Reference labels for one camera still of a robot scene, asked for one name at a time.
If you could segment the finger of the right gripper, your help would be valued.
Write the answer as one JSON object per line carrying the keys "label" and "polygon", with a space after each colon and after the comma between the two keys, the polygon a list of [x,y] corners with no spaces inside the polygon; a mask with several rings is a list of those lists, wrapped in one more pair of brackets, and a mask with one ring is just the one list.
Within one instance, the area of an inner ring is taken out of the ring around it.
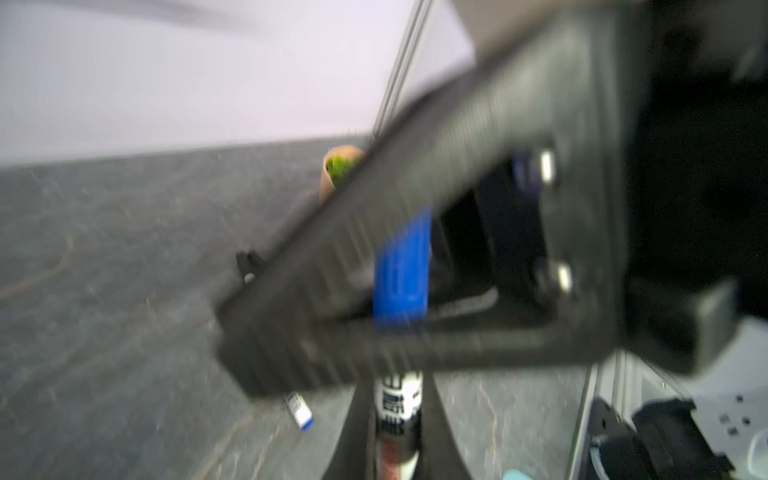
{"label": "finger of the right gripper", "polygon": [[[607,209],[627,84],[626,11],[574,11],[514,40],[401,113],[342,185],[216,309],[217,356],[249,395],[409,371],[589,363],[618,345]],[[539,197],[551,264],[572,286],[542,309],[513,297],[473,311],[503,275],[458,277],[428,303],[432,219],[516,152],[552,153]]]}

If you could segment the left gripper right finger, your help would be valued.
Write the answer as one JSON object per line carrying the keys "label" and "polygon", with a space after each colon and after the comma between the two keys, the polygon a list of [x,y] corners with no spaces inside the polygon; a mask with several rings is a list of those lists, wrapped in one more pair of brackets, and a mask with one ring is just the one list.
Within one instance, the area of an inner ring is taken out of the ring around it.
{"label": "left gripper right finger", "polygon": [[423,376],[421,444],[416,478],[470,480],[471,474],[458,450],[434,376]]}

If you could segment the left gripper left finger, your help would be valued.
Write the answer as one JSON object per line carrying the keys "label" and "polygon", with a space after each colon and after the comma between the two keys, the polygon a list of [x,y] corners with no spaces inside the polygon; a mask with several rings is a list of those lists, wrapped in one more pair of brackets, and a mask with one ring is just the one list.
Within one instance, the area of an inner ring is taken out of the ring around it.
{"label": "left gripper left finger", "polygon": [[356,386],[323,480],[373,479],[375,460],[373,383]]}

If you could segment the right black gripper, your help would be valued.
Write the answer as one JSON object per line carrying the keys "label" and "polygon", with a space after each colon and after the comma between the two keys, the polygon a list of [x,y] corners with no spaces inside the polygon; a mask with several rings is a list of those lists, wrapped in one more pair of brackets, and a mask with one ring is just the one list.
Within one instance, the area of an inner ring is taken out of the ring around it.
{"label": "right black gripper", "polygon": [[626,348],[696,375],[767,315],[767,5],[651,1]]}

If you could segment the white marker pen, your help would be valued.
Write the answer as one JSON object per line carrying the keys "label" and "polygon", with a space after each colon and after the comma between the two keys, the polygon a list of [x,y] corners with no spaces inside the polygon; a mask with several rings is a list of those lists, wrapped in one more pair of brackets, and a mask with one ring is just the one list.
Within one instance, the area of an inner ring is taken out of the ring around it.
{"label": "white marker pen", "polygon": [[238,272],[244,284],[256,279],[266,263],[266,260],[253,249],[238,251],[235,258]]}
{"label": "white marker pen", "polygon": [[423,374],[393,374],[374,383],[375,474],[412,479],[421,452]]}
{"label": "white marker pen", "polygon": [[314,425],[314,415],[304,397],[292,392],[284,400],[298,428],[303,432],[309,431]]}

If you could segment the blue pen cap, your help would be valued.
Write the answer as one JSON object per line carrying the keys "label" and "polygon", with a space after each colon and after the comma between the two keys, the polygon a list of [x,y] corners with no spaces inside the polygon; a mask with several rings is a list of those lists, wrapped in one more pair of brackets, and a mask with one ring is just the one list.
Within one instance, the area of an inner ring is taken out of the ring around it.
{"label": "blue pen cap", "polygon": [[378,256],[373,315],[389,328],[423,319],[427,312],[432,215],[418,216]]}

